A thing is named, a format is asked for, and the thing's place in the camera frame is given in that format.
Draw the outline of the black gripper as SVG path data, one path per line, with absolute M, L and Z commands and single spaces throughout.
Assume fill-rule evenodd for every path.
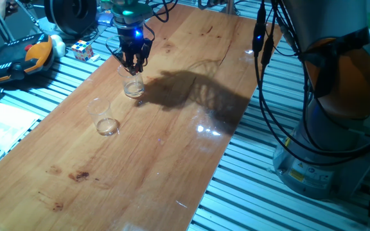
M 118 28 L 120 48 L 123 55 L 123 66 L 129 73 L 143 72 L 145 59 L 149 57 L 153 40 L 145 38 L 143 27 Z

